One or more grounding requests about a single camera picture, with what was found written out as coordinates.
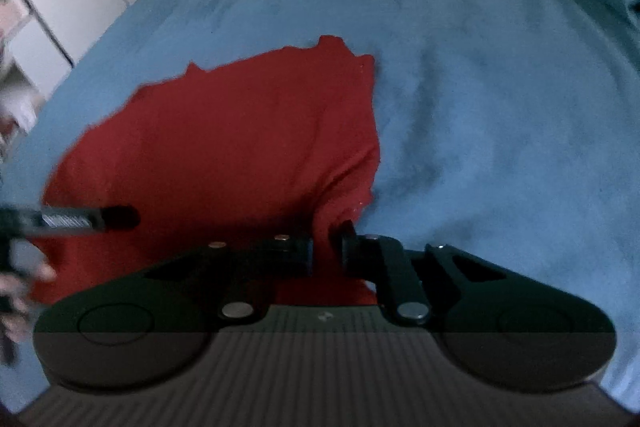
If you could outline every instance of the red cloth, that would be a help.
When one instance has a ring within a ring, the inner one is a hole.
[[[380,150],[374,59],[341,39],[286,47],[141,87],[88,130],[52,176],[43,204],[132,204],[132,232],[36,241],[58,272],[31,297],[51,304],[210,241],[312,232],[319,280],[283,283],[279,302],[374,303],[340,277],[333,225],[369,203]]]

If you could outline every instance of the finger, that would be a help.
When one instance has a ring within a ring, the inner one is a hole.
[[[3,315],[1,320],[9,340],[19,343],[29,335],[29,323],[21,315]]]
[[[11,299],[11,306],[16,312],[21,314],[27,314],[31,309],[26,299],[20,297],[13,297]]]
[[[0,274],[0,296],[17,295],[26,290],[22,279],[12,273]]]
[[[53,267],[45,261],[37,266],[34,270],[33,276],[40,281],[51,282],[58,276],[58,274]]]

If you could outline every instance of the metal screw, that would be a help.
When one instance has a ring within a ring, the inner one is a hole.
[[[429,314],[429,307],[420,302],[405,302],[398,306],[398,315],[411,321],[421,321]]]
[[[254,314],[254,307],[248,302],[229,302],[222,308],[222,314],[228,319],[245,319]]]

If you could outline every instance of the bed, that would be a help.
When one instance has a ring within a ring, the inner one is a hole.
[[[138,0],[44,107],[1,198],[39,204],[65,151],[141,84],[340,36],[376,59],[382,161],[358,231],[455,245],[594,302],[618,332],[602,386],[638,411],[640,36],[626,15],[602,0]],[[0,368],[12,410],[47,385],[29,343],[19,356]]]

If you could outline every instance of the black tool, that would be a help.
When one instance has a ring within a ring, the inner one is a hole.
[[[597,386],[614,328],[596,306],[456,248],[333,237],[376,306],[274,304],[312,243],[222,241],[77,293],[34,345],[52,384],[25,426],[576,425],[630,414]]]

